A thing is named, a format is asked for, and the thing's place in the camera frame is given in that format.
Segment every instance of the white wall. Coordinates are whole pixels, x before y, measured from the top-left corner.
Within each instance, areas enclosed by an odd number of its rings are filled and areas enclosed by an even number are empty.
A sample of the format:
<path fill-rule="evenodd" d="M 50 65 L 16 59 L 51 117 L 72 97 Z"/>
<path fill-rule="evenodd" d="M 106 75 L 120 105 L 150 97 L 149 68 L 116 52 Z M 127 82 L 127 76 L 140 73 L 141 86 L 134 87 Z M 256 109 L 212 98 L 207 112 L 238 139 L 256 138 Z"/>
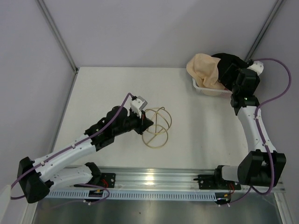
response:
<path fill-rule="evenodd" d="M 275 0 L 46 0 L 77 66 L 183 68 L 245 57 Z"/>
<path fill-rule="evenodd" d="M 299 222 L 299 1 L 287 0 L 254 58 L 273 57 L 283 61 L 291 70 L 292 85 L 281 99 L 263 108 L 263 121 L 269 137 L 279 152 L 285 153 L 287 163 L 282 174 L 287 199 Z M 256 95 L 263 102 L 281 93 L 287 85 L 286 71 L 274 62 L 265 63 L 265 71 Z"/>
<path fill-rule="evenodd" d="M 36 3 L 0 1 L 0 189 L 22 158 L 50 150 L 72 77 Z M 11 201 L 2 223 L 19 223 L 26 204 Z"/>

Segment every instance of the fabric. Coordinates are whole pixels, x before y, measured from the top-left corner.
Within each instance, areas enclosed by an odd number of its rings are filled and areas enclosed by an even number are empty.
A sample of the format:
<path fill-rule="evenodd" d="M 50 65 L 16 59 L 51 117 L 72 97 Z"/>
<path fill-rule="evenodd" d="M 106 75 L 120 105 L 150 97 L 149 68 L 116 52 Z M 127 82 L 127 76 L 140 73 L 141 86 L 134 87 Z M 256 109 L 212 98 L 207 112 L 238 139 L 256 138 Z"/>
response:
<path fill-rule="evenodd" d="M 218 82 L 217 64 L 220 58 L 206 54 L 196 54 L 187 64 L 187 72 L 196 80 L 201 88 L 224 90 L 225 87 Z"/>

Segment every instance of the gold wire ring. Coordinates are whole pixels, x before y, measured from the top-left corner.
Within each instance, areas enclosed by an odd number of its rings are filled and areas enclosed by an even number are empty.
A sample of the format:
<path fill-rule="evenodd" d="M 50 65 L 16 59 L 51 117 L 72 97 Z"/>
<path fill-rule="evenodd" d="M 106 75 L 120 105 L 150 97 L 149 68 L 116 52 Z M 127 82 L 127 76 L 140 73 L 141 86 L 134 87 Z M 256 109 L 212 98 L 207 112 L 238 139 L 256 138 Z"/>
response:
<path fill-rule="evenodd" d="M 162 111 L 165 111 L 168 115 L 169 115 L 169 117 L 170 117 L 170 123 L 168 123 L 168 121 L 167 121 L 167 119 L 161 114 L 161 113 L 159 113 L 159 111 L 160 110 L 162 110 Z M 167 141 L 168 141 L 168 130 L 170 129 L 170 127 L 171 127 L 171 125 L 172 125 L 172 117 L 171 117 L 171 115 L 168 113 L 168 111 L 166 111 L 165 110 L 165 107 L 154 107 L 154 108 L 149 108 L 149 109 L 146 109 L 145 110 L 145 113 L 146 112 L 148 112 L 148 111 L 152 111 L 152 112 L 154 112 L 155 114 L 153 115 L 153 117 L 151 118 L 151 120 L 153 120 L 155 117 L 156 117 L 156 123 L 155 124 L 153 124 L 152 126 L 155 126 L 155 132 L 151 132 L 150 130 L 149 130 L 149 128 L 148 129 L 146 129 L 146 131 L 148 132 L 148 133 L 150 133 L 150 134 L 153 134 L 154 136 L 148 141 L 148 142 L 145 142 L 145 140 L 144 140 L 144 136 L 142 135 L 142 141 L 144 142 L 144 144 L 146 145 L 146 146 L 148 146 L 148 147 L 150 147 L 150 148 L 161 148 L 161 147 L 163 147 L 166 143 L 167 143 Z M 158 117 L 158 115 L 166 122 L 166 124 L 167 124 L 167 126 L 168 126 L 168 128 L 166 129 L 165 127 L 163 127 L 162 125 L 159 125 L 159 124 L 157 124 L 157 117 Z M 162 144 L 162 145 L 160 145 L 160 146 L 150 146 L 149 145 L 149 143 L 155 138 L 155 137 L 157 137 L 159 134 L 163 134 L 163 133 L 166 133 L 166 141 Z"/>

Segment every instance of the beige cloth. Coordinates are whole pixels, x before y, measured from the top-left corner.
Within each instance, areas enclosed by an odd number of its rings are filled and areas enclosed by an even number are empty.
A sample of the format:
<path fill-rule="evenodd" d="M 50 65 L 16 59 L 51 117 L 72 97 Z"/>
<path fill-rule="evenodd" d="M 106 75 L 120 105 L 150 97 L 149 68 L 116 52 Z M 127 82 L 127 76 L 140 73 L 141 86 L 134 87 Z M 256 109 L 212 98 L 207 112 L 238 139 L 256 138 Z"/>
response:
<path fill-rule="evenodd" d="M 225 87 L 218 82 L 217 64 L 220 58 L 206 54 L 196 54 L 187 64 L 187 72 L 196 80 L 199 87 L 223 90 Z"/>

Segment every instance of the white table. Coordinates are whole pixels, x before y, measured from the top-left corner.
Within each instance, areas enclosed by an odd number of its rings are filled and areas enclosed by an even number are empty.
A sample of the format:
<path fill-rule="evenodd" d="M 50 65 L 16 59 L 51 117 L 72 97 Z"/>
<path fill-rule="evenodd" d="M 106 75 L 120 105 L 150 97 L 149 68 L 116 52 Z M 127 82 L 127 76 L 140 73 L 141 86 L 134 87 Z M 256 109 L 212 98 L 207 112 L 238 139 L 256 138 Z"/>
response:
<path fill-rule="evenodd" d="M 185 69 L 81 67 L 55 150 L 97 123 L 126 94 L 142 96 L 147 108 L 164 106 L 173 118 L 169 141 L 160 149 L 144 145 L 131 131 L 112 145 L 79 159 L 101 167 L 214 169 L 238 165 L 248 153 L 242 125 L 230 100 L 199 95 Z"/>

